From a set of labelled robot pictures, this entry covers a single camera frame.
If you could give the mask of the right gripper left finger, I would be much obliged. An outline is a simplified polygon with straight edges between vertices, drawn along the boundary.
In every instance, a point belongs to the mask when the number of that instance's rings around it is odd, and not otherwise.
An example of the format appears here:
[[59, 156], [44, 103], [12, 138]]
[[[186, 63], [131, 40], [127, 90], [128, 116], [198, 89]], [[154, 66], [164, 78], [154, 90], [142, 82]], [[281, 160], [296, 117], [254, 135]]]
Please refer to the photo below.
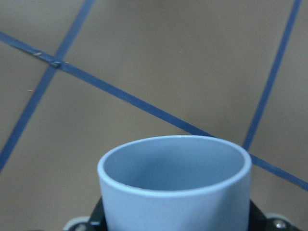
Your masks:
[[103, 211], [102, 198], [94, 207], [90, 216], [81, 216], [69, 220], [63, 227], [64, 231], [106, 231], [107, 224]]

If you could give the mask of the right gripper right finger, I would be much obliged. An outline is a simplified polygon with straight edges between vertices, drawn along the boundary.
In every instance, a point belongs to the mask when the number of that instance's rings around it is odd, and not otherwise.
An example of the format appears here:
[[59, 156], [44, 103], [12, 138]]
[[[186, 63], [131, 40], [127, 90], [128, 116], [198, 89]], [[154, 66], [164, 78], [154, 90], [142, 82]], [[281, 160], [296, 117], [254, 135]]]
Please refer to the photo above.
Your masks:
[[263, 213], [255, 203], [250, 200], [248, 231], [297, 231], [287, 218], [281, 215]]

